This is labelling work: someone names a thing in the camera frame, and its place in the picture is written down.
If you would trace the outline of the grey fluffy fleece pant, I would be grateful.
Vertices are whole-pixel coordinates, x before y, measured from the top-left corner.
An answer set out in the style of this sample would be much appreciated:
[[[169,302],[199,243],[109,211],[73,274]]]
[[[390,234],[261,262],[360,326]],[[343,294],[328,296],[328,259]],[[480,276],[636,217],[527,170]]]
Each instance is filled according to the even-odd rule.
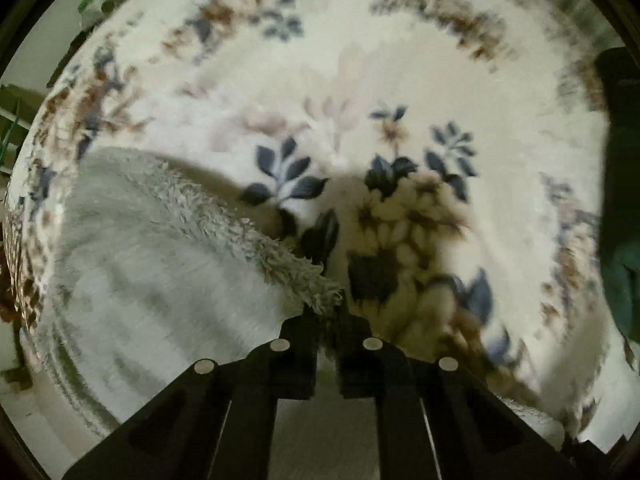
[[[66,198],[35,346],[106,437],[192,363],[228,363],[305,308],[341,301],[318,266],[151,154],[104,148]]]

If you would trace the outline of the dark green pillow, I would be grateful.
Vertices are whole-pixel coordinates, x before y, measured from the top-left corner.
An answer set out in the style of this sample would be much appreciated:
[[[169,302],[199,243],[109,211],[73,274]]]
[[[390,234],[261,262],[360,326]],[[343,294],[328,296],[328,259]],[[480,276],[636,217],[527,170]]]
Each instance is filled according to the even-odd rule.
[[[603,170],[599,259],[605,298],[626,338],[639,340],[639,66],[625,48],[598,55],[610,128]]]

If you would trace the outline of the floral cream bed blanket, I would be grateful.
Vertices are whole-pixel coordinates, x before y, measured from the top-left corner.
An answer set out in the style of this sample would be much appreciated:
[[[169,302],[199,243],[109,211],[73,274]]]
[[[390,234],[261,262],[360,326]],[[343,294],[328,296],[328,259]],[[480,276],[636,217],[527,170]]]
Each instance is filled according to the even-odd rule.
[[[510,408],[609,448],[639,374],[601,283],[607,133],[590,44],[544,0],[126,0],[14,166],[22,343],[44,370],[66,198],[126,148],[318,266],[376,336],[458,350]]]

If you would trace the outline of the green white box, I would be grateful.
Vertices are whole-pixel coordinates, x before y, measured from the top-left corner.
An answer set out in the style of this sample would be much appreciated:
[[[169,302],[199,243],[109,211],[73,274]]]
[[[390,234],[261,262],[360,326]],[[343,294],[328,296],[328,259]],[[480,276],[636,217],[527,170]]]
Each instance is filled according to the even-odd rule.
[[[81,0],[78,6],[80,27],[88,30],[103,22],[126,0]]]

